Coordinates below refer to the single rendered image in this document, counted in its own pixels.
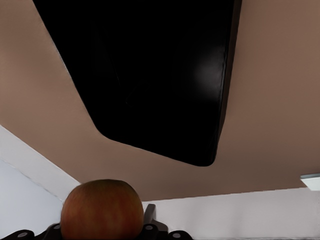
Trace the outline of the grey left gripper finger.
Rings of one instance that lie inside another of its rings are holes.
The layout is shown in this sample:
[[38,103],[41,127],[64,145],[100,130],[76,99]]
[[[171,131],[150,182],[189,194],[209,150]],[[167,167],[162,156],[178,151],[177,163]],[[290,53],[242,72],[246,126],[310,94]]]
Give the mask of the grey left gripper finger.
[[143,224],[151,224],[156,219],[156,205],[149,203],[144,212]]

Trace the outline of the red apple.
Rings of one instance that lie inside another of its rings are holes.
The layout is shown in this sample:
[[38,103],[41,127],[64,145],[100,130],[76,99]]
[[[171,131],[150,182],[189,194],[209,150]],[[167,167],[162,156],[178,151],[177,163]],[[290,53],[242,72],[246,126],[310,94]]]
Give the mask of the red apple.
[[60,214],[64,240],[133,240],[143,225],[141,199],[122,180],[93,180],[75,187]]

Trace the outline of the black storage box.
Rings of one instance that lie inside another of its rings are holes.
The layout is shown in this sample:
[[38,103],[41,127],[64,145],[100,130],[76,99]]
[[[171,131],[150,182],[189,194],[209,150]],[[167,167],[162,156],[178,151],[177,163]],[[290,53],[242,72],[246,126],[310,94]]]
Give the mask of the black storage box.
[[210,166],[242,0],[32,0],[97,130]]

